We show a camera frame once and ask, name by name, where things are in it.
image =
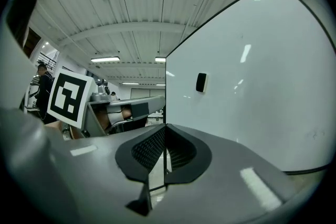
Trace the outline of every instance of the gray machine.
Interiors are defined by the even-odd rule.
[[[130,100],[120,100],[111,101],[111,96],[106,93],[104,86],[98,87],[98,93],[93,93],[91,96],[91,101],[86,103],[84,109],[84,121],[83,128],[80,130],[82,137],[97,137],[106,135],[107,131],[104,131],[98,122],[95,114],[94,108],[105,105],[108,113],[116,113],[121,111],[123,107],[130,107],[132,112],[132,118],[124,121],[116,121],[111,124],[109,129],[117,125],[122,125],[124,123],[135,122],[146,118],[148,115],[154,113],[155,111],[163,108],[165,106],[165,99],[163,96],[130,99]]]
[[[245,146],[191,128],[160,124],[64,141],[57,129],[19,110],[0,109],[0,119],[10,175],[59,223],[283,223],[310,196],[296,195],[283,172]],[[166,151],[167,193],[152,210],[148,174]],[[265,210],[240,176],[248,167],[280,207]]]

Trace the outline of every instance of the white wall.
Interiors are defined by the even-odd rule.
[[[142,89],[142,88],[132,88],[131,89],[131,99],[143,98],[143,97],[153,97],[153,96],[165,96],[164,89]]]
[[[52,52],[50,52],[49,54],[46,54],[47,57],[49,57],[50,59],[54,60],[54,56],[55,54],[58,52],[58,50],[54,50]]]
[[[332,41],[336,44],[336,20],[327,0],[302,0],[316,16],[328,31]]]
[[[129,86],[119,86],[119,92],[120,92],[120,95],[118,95],[119,98],[121,100],[131,99],[131,89],[132,87]]]
[[[115,92],[121,100],[131,99],[131,87],[118,86],[111,82],[108,82],[107,86],[109,87],[110,92]]]
[[[73,61],[70,57],[65,55],[63,52],[60,52],[56,61],[57,63],[56,63],[56,68],[55,68],[55,74],[62,67],[66,67],[77,74],[86,75],[86,69],[84,67],[79,66],[75,61]]]

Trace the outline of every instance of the cable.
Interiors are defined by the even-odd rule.
[[[164,188],[166,185],[162,185],[162,186],[159,186],[159,187],[156,187],[156,188],[152,188],[149,190],[149,192],[152,192],[152,191],[155,191],[157,189],[160,189],[160,188]]]

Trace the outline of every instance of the white board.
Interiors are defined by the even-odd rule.
[[[242,143],[281,170],[318,168],[335,151],[335,52],[299,0],[239,0],[167,57],[166,104],[167,123]]]

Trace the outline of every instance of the person in black shirt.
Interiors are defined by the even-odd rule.
[[[47,71],[47,67],[44,63],[39,64],[37,68],[38,75],[40,76],[39,81],[39,92],[37,95],[36,106],[39,108],[39,115],[44,124],[48,124],[57,119],[47,113],[48,102],[51,93],[51,87],[53,82],[53,77]]]

